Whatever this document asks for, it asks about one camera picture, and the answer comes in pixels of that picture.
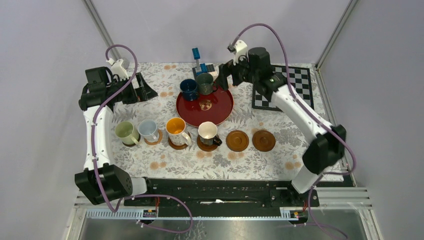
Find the dark green mug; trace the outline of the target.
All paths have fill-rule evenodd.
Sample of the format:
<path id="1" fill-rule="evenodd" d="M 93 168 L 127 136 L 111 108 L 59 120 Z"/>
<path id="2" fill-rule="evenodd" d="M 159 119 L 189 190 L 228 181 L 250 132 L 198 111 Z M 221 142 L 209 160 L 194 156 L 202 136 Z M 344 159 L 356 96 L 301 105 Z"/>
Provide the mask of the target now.
<path id="1" fill-rule="evenodd" d="M 198 92 L 201 95 L 209 95 L 218 90 L 218 85 L 214 81 L 214 77 L 210 73 L 201 73 L 196 77 Z"/>

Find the light blue mug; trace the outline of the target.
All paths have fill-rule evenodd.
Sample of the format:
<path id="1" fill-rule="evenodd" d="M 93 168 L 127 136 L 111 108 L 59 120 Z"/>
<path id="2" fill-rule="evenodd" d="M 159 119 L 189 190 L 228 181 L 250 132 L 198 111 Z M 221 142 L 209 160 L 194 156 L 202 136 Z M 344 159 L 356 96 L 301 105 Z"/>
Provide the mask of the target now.
<path id="1" fill-rule="evenodd" d="M 139 134 L 148 143 L 155 143 L 159 140 L 160 134 L 154 120 L 145 119 L 137 127 Z"/>

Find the dark blue mug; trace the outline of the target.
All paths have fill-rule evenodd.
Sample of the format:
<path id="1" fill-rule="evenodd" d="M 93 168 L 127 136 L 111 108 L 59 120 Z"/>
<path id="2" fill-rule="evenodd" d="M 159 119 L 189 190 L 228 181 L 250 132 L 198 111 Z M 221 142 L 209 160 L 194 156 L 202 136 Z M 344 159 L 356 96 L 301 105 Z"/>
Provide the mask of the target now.
<path id="1" fill-rule="evenodd" d="M 198 84 L 194 79 L 183 80 L 180 83 L 179 88 L 184 100 L 191 102 L 199 98 Z"/>

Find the light green mug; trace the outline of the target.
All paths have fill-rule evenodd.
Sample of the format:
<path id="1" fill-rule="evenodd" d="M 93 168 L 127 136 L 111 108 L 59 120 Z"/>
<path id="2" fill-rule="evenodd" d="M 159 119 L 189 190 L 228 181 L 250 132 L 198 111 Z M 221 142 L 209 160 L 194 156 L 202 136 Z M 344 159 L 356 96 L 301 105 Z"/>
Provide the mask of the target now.
<path id="1" fill-rule="evenodd" d="M 136 143 L 140 136 L 136 127 L 129 121 L 120 122 L 115 128 L 115 135 L 121 140 L 122 143 L 132 144 Z"/>

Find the patterned mug orange inside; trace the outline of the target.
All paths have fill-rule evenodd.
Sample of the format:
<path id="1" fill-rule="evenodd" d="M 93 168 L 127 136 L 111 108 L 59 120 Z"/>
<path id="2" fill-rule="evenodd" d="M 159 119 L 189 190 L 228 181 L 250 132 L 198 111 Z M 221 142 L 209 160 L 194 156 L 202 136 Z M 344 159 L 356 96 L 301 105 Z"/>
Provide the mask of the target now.
<path id="1" fill-rule="evenodd" d="M 175 146 L 191 146 L 192 138 L 187 131 L 186 122 L 180 117 L 171 118 L 166 123 L 166 131 L 171 143 Z"/>

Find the light wooden coaster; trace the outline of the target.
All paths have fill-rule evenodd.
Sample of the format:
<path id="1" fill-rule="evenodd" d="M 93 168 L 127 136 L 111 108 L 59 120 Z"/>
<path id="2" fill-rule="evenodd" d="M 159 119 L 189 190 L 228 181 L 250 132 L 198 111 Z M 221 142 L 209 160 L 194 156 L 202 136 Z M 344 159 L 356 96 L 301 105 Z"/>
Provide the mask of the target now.
<path id="1" fill-rule="evenodd" d="M 158 137 L 158 139 L 157 139 L 156 141 L 154 141 L 154 142 L 149 142 L 149 141 L 147 141 L 147 140 L 146 140 L 146 138 L 144 138 L 144 142 L 145 142 L 147 145 L 150 145 L 150 146 L 157 145 L 157 144 L 159 144 L 159 143 L 162 141 L 162 139 L 163 139 L 163 132 L 162 132 L 160 129 L 158 130 L 158 135 L 159 135 L 159 137 Z"/>

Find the dark brown wooden coaster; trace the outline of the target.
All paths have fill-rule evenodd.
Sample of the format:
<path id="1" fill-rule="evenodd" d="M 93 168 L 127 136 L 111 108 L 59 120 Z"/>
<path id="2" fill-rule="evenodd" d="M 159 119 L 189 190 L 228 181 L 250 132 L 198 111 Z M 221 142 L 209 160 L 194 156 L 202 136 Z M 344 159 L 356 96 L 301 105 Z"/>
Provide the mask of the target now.
<path id="1" fill-rule="evenodd" d="M 133 142 L 131 144 L 126 144 L 126 143 L 123 142 L 122 144 L 126 147 L 134 147 L 134 146 L 137 146 L 137 145 L 140 144 L 140 140 L 141 140 L 141 136 L 139 135 L 136 142 Z"/>

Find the black mug cream inside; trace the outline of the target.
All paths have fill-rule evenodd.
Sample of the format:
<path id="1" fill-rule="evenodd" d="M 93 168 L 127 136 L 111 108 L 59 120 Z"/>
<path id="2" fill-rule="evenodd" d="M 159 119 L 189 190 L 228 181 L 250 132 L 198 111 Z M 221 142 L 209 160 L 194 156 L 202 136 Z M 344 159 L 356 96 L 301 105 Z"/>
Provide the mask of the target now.
<path id="1" fill-rule="evenodd" d="M 218 127 L 211 121 L 203 122 L 198 127 L 200 141 L 206 146 L 221 146 L 222 140 L 218 136 Z"/>

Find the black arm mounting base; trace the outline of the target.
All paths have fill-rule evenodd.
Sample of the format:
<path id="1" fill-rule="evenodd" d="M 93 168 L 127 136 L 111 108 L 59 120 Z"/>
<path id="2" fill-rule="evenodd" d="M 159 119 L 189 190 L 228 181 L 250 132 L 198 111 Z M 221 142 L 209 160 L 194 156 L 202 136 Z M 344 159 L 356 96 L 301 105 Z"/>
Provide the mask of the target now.
<path id="1" fill-rule="evenodd" d="M 289 181 L 166 179 L 147 180 L 147 193 L 160 195 L 160 217 L 277 217 L 280 207 L 318 207 L 316 191 L 297 193 Z"/>

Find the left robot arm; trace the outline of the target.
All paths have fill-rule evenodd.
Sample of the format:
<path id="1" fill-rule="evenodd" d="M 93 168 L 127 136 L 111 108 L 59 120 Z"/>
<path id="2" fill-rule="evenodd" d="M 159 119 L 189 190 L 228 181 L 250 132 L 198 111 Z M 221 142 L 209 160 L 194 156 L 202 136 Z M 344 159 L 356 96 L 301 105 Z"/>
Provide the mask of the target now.
<path id="1" fill-rule="evenodd" d="M 86 124 L 86 160 L 83 171 L 76 173 L 74 182 L 93 204 L 128 197 L 133 193 L 130 175 L 113 164 L 111 147 L 111 123 L 115 103 L 125 105 L 146 102 L 157 97 L 138 72 L 133 81 L 118 76 L 108 67 L 96 67 L 85 71 L 87 84 L 83 87 L 78 105 Z"/>

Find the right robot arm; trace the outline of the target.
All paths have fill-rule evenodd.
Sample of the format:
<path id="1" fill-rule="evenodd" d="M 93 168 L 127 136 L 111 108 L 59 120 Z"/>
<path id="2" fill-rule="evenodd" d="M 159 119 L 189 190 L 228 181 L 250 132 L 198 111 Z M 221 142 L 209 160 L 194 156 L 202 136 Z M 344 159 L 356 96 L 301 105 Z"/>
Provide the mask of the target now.
<path id="1" fill-rule="evenodd" d="M 232 77 L 233 86 L 243 82 L 253 84 L 260 95 L 294 122 L 309 143 L 302 156 L 303 167 L 291 181 L 292 189 L 286 193 L 287 201 L 299 206 L 323 171 L 345 155 L 346 129 L 342 125 L 333 126 L 314 112 L 289 82 L 290 75 L 274 72 L 270 54 L 264 47 L 236 44 L 228 46 L 228 50 L 234 57 L 219 65 L 217 84 L 227 90 L 228 76 Z"/>

